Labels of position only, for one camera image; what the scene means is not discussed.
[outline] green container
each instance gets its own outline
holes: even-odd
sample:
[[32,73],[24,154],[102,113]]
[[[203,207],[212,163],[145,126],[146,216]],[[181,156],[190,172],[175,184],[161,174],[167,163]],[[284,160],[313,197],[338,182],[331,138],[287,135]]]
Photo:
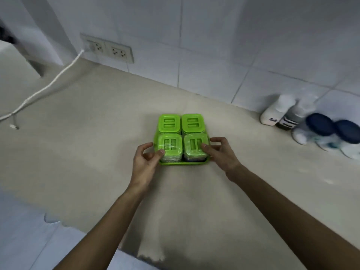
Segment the green container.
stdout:
[[184,135],[204,133],[205,123],[201,114],[184,114],[181,117],[181,127]]
[[201,144],[209,145],[209,137],[205,133],[190,133],[184,136],[184,156],[187,161],[205,161],[207,154],[201,149]]
[[158,150],[164,149],[161,162],[179,162],[182,159],[182,136],[178,133],[164,133],[158,136]]
[[179,134],[181,119],[177,114],[162,114],[159,117],[158,131],[161,134]]

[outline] hand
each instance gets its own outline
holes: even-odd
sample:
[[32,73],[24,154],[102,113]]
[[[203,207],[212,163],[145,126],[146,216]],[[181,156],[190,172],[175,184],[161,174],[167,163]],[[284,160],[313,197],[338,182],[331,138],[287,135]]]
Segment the hand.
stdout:
[[152,145],[153,143],[149,142],[138,146],[133,160],[133,175],[128,188],[140,187],[142,190],[146,190],[150,184],[155,168],[165,154],[164,150],[158,150],[156,153],[144,153],[144,150]]
[[212,137],[210,141],[220,142],[221,145],[209,146],[203,143],[202,150],[209,154],[211,160],[215,161],[224,172],[229,172],[241,165],[225,137]]

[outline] forearm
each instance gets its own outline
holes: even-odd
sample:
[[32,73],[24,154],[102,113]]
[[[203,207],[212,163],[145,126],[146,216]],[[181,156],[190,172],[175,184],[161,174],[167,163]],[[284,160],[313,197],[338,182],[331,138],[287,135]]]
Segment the forearm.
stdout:
[[54,268],[105,270],[139,206],[144,190],[128,188],[96,226]]
[[308,269],[360,269],[360,251],[243,166],[235,182]]

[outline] electrical outlet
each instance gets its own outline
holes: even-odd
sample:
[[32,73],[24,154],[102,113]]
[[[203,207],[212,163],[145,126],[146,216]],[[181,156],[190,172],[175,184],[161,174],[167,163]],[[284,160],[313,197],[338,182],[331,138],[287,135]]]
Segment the electrical outlet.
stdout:
[[108,50],[108,56],[127,63],[134,63],[133,53],[129,46],[107,41],[105,45]]
[[83,34],[80,34],[80,37],[92,52],[98,55],[107,55],[103,40]]

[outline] square green lid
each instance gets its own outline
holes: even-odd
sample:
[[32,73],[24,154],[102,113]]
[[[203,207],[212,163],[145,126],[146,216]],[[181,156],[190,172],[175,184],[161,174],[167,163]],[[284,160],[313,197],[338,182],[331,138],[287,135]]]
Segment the square green lid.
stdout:
[[164,133],[158,137],[158,150],[165,150],[164,156],[182,155],[182,136],[177,133]]
[[184,114],[181,117],[182,131],[186,134],[205,132],[204,118],[201,114]]
[[178,114],[162,114],[159,117],[158,130],[160,133],[178,134],[181,130]]
[[189,157],[206,157],[207,154],[201,149],[201,144],[209,145],[206,133],[190,133],[184,137],[184,153]]

